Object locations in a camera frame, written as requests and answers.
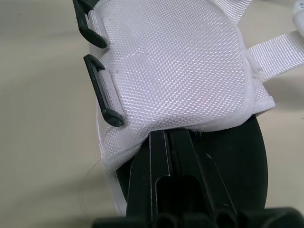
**white nylon strap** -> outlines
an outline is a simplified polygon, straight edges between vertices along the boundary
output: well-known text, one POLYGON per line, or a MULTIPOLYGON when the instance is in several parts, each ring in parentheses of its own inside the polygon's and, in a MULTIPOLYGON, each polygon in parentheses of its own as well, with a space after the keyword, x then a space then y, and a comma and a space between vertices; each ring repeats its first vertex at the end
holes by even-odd
POLYGON ((262 67, 260 79, 265 82, 304 64, 304 38, 294 31, 257 44, 249 48, 249 52, 262 67))
POLYGON ((238 23, 245 13, 251 0, 214 0, 226 14, 238 23))

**black plastic hook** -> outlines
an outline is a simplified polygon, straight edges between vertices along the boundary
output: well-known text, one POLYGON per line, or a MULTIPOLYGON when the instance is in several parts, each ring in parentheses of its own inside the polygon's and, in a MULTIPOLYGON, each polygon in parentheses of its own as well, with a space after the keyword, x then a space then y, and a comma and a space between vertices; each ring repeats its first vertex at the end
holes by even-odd
POLYGON ((113 127, 121 127, 124 124, 123 117, 115 110, 109 108, 109 103, 105 96, 105 90, 97 73, 98 71, 105 70, 104 65, 102 65, 102 63, 92 55, 85 56, 84 60, 104 120, 113 127))
POLYGON ((107 43, 105 39, 93 30, 89 29, 86 22, 86 14, 93 10, 92 4, 90 4, 87 0, 73 0, 73 4, 81 35, 91 44, 99 48, 106 48, 107 43))

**beige surface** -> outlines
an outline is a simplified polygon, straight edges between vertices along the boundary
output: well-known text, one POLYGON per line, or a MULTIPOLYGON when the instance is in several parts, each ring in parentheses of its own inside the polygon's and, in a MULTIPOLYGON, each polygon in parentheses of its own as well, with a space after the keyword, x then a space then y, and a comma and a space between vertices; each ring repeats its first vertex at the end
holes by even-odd
MULTIPOLYGON (((293 30, 294 0, 257 0, 241 22, 249 46, 293 30)), ((0 0, 0 227, 86 228, 115 215, 99 160, 95 95, 72 0, 0 0)), ((304 68, 266 84, 259 117, 268 206, 304 212, 304 68)))

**white webbing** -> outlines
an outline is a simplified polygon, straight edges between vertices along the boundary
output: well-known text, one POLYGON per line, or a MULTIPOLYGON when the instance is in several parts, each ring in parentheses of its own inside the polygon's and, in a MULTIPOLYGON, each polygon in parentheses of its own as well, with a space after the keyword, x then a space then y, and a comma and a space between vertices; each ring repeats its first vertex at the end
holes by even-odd
POLYGON ((214 0, 226 14, 238 23, 245 13, 251 0, 214 0))
POLYGON ((254 45, 249 48, 249 52, 262 67, 260 79, 265 82, 304 64, 304 38, 294 31, 254 45))

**black buckle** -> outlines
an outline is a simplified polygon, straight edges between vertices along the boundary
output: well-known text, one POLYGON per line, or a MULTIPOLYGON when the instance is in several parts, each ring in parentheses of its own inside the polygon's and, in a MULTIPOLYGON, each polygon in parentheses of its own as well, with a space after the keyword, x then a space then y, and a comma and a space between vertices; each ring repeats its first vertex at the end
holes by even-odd
POLYGON ((124 124, 123 117, 109 108, 109 103, 105 96, 105 90, 102 86, 102 83, 98 77, 98 71, 105 70, 104 65, 97 58, 92 55, 87 55, 84 57, 86 68, 89 72, 93 88, 96 93, 96 97, 101 109, 101 113, 104 117, 104 120, 113 127, 120 127, 124 124))
POLYGON ((78 28, 81 35, 91 44, 99 48, 106 48, 107 43, 105 39, 93 30, 89 29, 89 27, 87 26, 86 14, 88 14, 89 11, 93 10, 92 4, 90 4, 88 0, 73 0, 73 4, 76 12, 78 28))

